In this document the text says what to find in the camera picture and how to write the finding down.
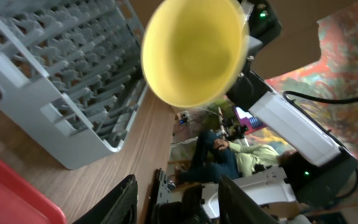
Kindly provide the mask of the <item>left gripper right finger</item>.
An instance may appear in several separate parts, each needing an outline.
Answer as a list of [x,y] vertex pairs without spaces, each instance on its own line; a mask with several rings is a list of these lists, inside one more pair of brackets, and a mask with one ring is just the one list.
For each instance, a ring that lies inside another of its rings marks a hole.
[[218,185],[220,224],[278,224],[228,176],[221,176]]

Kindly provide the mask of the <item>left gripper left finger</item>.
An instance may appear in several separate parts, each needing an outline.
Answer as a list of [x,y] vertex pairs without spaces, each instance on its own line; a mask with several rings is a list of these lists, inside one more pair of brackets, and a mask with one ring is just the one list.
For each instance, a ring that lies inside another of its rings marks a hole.
[[136,224],[137,202],[138,185],[130,174],[73,224]]

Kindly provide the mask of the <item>yellow plastic cup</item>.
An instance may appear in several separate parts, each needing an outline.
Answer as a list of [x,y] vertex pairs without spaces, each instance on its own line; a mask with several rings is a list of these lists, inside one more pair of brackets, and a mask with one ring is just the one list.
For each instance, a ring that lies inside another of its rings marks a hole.
[[144,77],[155,95],[171,106],[211,103],[241,72],[248,35],[238,1],[164,0],[142,39]]

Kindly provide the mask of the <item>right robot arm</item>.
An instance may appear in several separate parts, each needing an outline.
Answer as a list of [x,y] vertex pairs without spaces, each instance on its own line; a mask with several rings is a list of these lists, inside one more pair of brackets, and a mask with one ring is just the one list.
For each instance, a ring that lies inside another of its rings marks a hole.
[[321,57],[318,20],[344,7],[334,2],[318,12],[319,1],[238,1],[246,20],[247,46],[238,68],[219,88],[244,111],[259,118],[295,148],[286,163],[234,181],[249,203],[297,201],[325,206],[337,200],[358,161],[327,129],[267,82]]

